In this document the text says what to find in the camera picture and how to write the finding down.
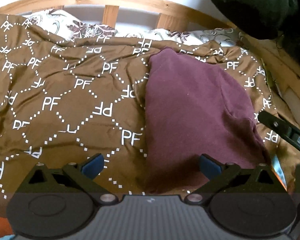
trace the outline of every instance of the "round black disc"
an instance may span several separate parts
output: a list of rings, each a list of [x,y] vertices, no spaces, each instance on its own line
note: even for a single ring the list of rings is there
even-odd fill
[[[297,215],[287,193],[218,193],[210,212],[225,229],[246,237],[283,233]]]
[[[7,208],[12,229],[33,237],[65,236],[85,224],[93,202],[83,192],[15,193]]]

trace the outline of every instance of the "screw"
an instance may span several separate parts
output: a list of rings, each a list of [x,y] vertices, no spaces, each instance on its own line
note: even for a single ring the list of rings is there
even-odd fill
[[[187,199],[190,202],[200,202],[202,200],[202,196],[200,194],[190,194],[187,196]]]
[[[116,197],[113,194],[103,194],[100,197],[100,200],[103,202],[106,202],[106,203],[113,202],[113,201],[115,201],[115,199],[116,199]]]

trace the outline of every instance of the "wooden bed frame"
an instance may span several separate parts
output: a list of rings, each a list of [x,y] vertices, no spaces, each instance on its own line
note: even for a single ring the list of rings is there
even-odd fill
[[[197,23],[208,29],[235,27],[232,23],[222,22],[195,9],[165,0],[19,0],[0,7],[3,14],[21,14],[43,9],[70,5],[104,5],[102,23],[115,27],[119,7],[142,9],[159,13],[157,28],[185,31],[189,22]],[[267,68],[274,74],[281,92],[290,87],[300,98],[300,66],[284,50],[277,49],[275,41],[260,41],[248,35],[246,40],[252,52],[263,58]]]

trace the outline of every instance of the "brown duvet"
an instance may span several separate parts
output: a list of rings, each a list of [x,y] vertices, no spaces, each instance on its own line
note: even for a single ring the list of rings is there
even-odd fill
[[[96,153],[105,166],[95,182],[144,194],[148,59],[166,46],[218,63],[246,89],[256,122],[260,111],[277,114],[261,61],[240,47],[104,36],[71,42],[21,16],[0,15],[0,216],[36,163],[60,168]],[[280,138],[257,127],[270,155],[279,154]],[[282,168],[291,180],[291,169]]]

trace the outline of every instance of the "purple cloth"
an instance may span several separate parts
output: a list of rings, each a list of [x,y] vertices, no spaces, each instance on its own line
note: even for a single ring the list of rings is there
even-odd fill
[[[146,191],[198,188],[203,153],[242,168],[270,164],[251,100],[218,65],[170,48],[150,58],[146,85]]]

